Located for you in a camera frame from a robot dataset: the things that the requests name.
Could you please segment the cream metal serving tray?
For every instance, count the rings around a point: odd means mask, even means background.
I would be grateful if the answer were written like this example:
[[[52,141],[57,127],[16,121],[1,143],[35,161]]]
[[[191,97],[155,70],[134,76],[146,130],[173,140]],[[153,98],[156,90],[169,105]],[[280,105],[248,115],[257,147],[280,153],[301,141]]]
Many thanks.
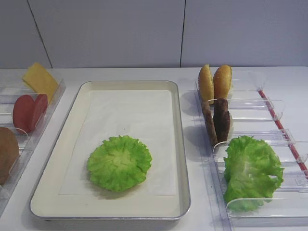
[[[123,192],[90,181],[87,160],[103,141],[128,135],[152,156],[146,179]],[[30,201],[43,219],[177,220],[191,205],[176,83],[82,84]]]

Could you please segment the right clear acrylic rack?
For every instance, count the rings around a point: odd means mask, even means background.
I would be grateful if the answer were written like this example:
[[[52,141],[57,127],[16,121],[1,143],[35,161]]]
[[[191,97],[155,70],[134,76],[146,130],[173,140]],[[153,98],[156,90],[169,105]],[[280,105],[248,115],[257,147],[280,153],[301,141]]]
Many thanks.
[[[213,128],[205,121],[203,99],[198,83],[194,85],[198,109],[197,125],[202,129],[200,148],[203,173],[208,186],[213,226],[217,231],[256,231],[279,226],[308,223],[308,144],[296,141],[282,125],[284,101],[270,99],[264,93],[262,73],[235,71],[227,97],[230,113],[228,136],[212,142]],[[226,202],[228,189],[225,159],[232,139],[242,136],[263,140],[278,156],[283,168],[282,183],[272,197],[236,196]]]

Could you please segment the burger bun half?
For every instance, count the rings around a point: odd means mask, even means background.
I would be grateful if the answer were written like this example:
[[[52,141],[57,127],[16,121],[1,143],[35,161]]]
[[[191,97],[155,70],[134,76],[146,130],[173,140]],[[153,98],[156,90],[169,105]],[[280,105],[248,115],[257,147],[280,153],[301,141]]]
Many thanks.
[[[214,103],[214,83],[209,64],[205,64],[198,76],[198,86],[203,102]]]
[[[232,80],[232,68],[229,65],[220,66],[213,77],[214,98],[227,98]]]

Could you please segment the green lettuce leaf on tray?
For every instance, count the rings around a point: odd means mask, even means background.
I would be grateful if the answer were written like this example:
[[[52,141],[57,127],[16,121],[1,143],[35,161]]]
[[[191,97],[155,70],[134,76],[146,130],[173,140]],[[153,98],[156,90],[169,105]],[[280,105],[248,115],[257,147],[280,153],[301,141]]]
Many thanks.
[[[104,140],[87,160],[90,181],[112,192],[123,192],[144,182],[151,166],[147,146],[128,135]]]

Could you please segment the right burger bun half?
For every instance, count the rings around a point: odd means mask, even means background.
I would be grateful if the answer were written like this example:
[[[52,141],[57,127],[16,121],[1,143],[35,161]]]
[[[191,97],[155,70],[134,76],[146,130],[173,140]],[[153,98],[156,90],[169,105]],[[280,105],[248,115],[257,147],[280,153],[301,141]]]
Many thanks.
[[[232,68],[229,65],[220,66],[213,77],[214,98],[227,98],[232,80]]]

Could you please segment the left brown meat patty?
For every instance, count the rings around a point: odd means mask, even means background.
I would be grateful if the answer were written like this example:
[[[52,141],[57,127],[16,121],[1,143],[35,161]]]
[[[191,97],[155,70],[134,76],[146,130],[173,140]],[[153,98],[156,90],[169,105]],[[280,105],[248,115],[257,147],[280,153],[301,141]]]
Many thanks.
[[[211,115],[210,105],[207,101],[202,103],[202,111],[205,118],[205,125],[209,136],[209,141],[211,146],[214,147],[218,143],[218,140],[214,126],[214,121]]]

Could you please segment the brown bread slice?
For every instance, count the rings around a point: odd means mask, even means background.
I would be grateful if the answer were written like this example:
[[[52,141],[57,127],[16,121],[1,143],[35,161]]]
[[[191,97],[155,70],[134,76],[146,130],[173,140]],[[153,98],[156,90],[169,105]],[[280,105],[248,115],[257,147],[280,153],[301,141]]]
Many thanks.
[[[0,184],[3,185],[19,156],[19,145],[15,134],[8,128],[0,128]]]

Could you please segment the right dark meat patty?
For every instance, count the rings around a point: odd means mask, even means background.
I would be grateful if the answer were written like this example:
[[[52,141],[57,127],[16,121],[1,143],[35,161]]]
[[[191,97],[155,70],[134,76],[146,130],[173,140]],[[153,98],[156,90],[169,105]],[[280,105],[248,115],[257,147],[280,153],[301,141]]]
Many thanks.
[[[223,98],[216,100],[214,105],[213,122],[218,142],[226,141],[230,131],[230,113],[228,101]]]

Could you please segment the clear acrylic rack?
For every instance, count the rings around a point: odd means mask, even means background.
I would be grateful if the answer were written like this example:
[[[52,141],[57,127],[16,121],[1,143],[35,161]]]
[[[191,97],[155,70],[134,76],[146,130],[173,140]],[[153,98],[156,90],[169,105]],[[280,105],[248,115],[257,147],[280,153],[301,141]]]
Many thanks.
[[[203,99],[198,83],[194,85],[198,109],[197,125],[202,129],[200,148],[203,173],[208,186],[213,226],[217,231],[256,231],[279,226],[308,223],[308,144],[296,141],[282,125],[284,101],[270,99],[264,93],[262,73],[235,71],[227,97],[230,113],[228,136],[212,142],[213,128],[205,121]],[[225,159],[232,139],[242,136],[263,140],[278,156],[283,168],[282,183],[272,197],[236,196],[226,202],[228,189]]]
[[[33,90],[26,87],[22,81],[22,71],[19,70],[16,75],[11,74],[8,70],[4,69],[0,74],[0,126],[10,129],[18,140],[19,157],[13,164],[9,177],[6,182],[0,186],[0,204],[8,202],[15,187],[26,168],[29,159],[31,158],[47,124],[50,121],[64,91],[65,84],[60,74],[51,72],[51,75],[58,83],[58,87],[53,94],[52,100],[48,103],[47,110],[42,118],[38,120],[37,127],[29,134],[25,133],[13,125],[13,107],[15,101],[23,96],[30,95],[36,99],[38,94]]]

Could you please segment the yellow cheese slice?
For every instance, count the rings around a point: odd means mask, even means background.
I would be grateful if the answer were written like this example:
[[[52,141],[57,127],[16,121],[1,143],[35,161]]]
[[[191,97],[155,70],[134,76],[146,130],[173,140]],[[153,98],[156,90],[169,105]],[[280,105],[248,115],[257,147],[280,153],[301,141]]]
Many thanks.
[[[23,82],[35,93],[46,94],[48,104],[53,101],[53,96],[58,89],[58,82],[39,63],[33,63],[22,77]]]

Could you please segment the white paper tray liner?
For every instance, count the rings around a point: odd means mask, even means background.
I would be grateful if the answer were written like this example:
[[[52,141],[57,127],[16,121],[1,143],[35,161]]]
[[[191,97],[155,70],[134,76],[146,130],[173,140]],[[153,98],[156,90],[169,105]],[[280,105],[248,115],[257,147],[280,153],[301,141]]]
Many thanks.
[[[176,193],[175,135],[168,90],[92,90],[78,104],[68,136],[73,150],[60,194],[86,195],[97,191],[89,180],[87,159],[101,143],[128,135],[144,143],[152,156],[146,180],[132,189],[145,195]]]

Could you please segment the left clear acrylic rack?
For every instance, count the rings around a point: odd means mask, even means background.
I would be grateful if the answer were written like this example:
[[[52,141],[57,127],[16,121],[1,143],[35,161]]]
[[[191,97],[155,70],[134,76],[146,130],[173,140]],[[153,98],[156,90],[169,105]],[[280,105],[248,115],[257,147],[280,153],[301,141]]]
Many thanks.
[[[29,134],[25,133],[13,125],[13,107],[15,101],[23,96],[30,95],[36,99],[38,94],[33,90],[26,87],[22,81],[22,71],[19,70],[16,75],[11,74],[8,70],[4,69],[0,74],[0,126],[10,129],[18,140],[19,157],[13,164],[9,177],[6,182],[0,186],[0,204],[8,202],[15,187],[26,168],[29,159],[31,158],[47,124],[50,121],[64,91],[65,84],[60,74],[51,72],[51,75],[58,83],[58,87],[53,94],[52,100],[48,103],[47,110],[42,118],[38,120],[37,127]]]

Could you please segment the left burger bun half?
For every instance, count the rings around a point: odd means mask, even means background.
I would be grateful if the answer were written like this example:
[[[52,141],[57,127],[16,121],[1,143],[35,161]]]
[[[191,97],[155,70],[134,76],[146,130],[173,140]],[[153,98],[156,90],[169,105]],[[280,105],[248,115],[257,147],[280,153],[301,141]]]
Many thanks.
[[[209,64],[205,64],[198,76],[198,86],[203,102],[214,103],[214,83]]]

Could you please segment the red tomato slice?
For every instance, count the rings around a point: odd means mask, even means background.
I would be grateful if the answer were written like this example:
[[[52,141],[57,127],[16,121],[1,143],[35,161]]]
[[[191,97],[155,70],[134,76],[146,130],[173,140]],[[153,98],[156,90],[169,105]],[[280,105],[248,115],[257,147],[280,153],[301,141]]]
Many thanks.
[[[20,96],[13,108],[13,124],[16,128],[23,130],[26,133],[31,131],[30,116],[34,100],[30,95]]]
[[[48,96],[46,94],[39,94],[34,101],[31,117],[30,130],[33,131],[42,115],[45,113],[48,106]]]

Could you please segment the green lettuce leaf in rack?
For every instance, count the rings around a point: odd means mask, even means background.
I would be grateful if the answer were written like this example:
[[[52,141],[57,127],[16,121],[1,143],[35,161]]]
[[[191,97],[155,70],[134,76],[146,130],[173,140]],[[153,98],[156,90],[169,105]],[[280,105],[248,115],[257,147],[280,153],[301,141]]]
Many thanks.
[[[284,171],[272,147],[264,140],[240,136],[229,142],[226,152],[224,200],[227,207],[247,212],[271,201],[283,183]]]

